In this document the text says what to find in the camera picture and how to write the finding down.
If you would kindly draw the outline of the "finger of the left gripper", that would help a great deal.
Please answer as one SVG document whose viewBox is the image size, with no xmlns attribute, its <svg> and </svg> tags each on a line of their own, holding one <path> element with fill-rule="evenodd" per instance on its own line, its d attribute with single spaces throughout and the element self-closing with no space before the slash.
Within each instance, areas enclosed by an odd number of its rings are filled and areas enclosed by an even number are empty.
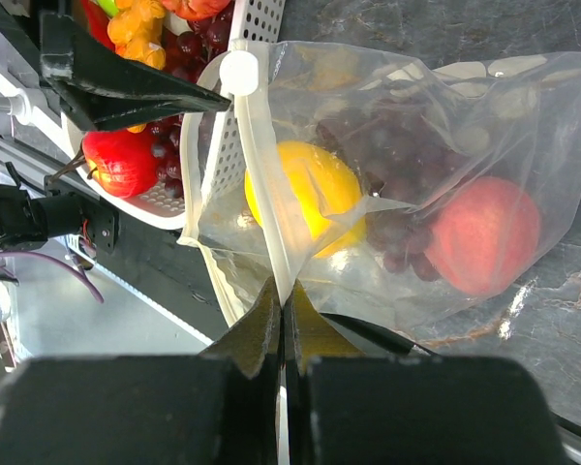
<svg viewBox="0 0 581 465">
<path fill-rule="evenodd" d="M 110 51 L 68 15 L 41 13 L 39 20 L 42 76 L 81 131 L 117 131 L 146 123 L 148 66 Z"/>
</svg>

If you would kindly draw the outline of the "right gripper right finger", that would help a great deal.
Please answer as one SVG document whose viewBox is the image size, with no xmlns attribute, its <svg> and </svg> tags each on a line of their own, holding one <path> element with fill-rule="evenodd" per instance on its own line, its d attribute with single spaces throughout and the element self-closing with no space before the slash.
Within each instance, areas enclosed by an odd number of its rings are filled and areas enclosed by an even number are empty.
<svg viewBox="0 0 581 465">
<path fill-rule="evenodd" d="M 284 305 L 286 365 L 304 376 L 317 357 L 431 356 L 432 351 L 403 335 L 363 320 L 319 313 L 296 281 Z"/>
</svg>

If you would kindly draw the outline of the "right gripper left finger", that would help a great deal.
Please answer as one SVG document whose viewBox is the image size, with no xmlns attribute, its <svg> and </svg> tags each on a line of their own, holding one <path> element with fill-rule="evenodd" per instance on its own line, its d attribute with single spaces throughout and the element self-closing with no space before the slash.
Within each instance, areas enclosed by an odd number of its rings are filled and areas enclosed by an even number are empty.
<svg viewBox="0 0 581 465">
<path fill-rule="evenodd" d="M 282 307 L 269 277 L 247 313 L 200 354 L 228 358 L 246 378 L 279 374 Z"/>
</svg>

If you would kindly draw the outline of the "yellow lemon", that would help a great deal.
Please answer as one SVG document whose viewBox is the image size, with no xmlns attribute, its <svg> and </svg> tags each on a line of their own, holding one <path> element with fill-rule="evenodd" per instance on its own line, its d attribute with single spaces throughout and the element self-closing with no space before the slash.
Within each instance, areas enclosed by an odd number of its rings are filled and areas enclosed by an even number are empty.
<svg viewBox="0 0 581 465">
<path fill-rule="evenodd" d="M 297 259 L 326 259 L 359 245 L 367 226 L 356 216 L 362 192 L 354 172 L 312 143 L 285 140 L 276 149 L 267 153 L 267 170 L 251 164 L 244 176 L 257 224 L 266 232 L 279 229 L 285 252 Z"/>
</svg>

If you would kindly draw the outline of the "clear polka dot zip bag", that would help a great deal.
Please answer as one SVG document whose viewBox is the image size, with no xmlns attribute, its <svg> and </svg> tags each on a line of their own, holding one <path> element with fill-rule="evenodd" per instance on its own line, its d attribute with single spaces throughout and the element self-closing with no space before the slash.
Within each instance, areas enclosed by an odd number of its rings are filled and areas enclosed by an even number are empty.
<svg viewBox="0 0 581 465">
<path fill-rule="evenodd" d="M 581 52 L 461 62 L 232 42 L 186 116 L 185 226 L 229 324 L 262 285 L 408 330 L 503 293 L 581 200 Z"/>
</svg>

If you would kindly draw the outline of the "pink peach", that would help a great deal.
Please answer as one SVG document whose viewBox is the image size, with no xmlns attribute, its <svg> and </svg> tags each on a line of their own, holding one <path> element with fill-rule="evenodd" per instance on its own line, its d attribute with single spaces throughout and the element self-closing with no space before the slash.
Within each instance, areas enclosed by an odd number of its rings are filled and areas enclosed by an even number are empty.
<svg viewBox="0 0 581 465">
<path fill-rule="evenodd" d="M 441 210 L 425 255 L 458 291 L 493 296 L 533 263 L 540 229 L 529 194 L 511 181 L 482 176 Z"/>
</svg>

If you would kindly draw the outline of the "dark purple grape bunch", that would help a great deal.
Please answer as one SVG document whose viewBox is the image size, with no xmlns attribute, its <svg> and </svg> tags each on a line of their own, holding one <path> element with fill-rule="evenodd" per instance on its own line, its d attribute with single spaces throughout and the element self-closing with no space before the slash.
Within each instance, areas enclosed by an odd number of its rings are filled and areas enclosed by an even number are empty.
<svg viewBox="0 0 581 465">
<path fill-rule="evenodd" d="M 315 142 L 354 171 L 364 194 L 400 203 L 365 214 L 367 241 L 382 254 L 383 268 L 393 274 L 410 268 L 422 281 L 439 280 L 425 256 L 438 212 L 425 204 L 467 157 L 429 123 L 428 107 L 377 99 L 328 114 L 315 132 Z"/>
</svg>

